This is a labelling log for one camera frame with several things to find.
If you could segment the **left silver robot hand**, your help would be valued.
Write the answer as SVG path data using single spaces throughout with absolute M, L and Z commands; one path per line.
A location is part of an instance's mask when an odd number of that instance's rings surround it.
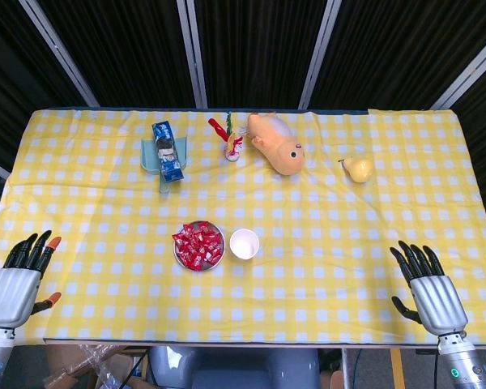
M 55 292 L 38 301 L 41 281 L 62 238 L 47 230 L 17 243 L 0 268 L 0 331 L 12 333 L 34 314 L 49 310 L 61 298 Z

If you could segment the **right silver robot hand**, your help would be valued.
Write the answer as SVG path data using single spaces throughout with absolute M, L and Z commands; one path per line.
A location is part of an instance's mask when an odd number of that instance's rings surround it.
M 391 301 L 396 310 L 435 336 L 462 333 L 468 323 L 467 315 L 436 253 L 428 246 L 403 241 L 399 242 L 399 248 L 391 247 L 390 252 L 416 304 L 416 309 L 410 310 L 399 297 L 393 296 Z

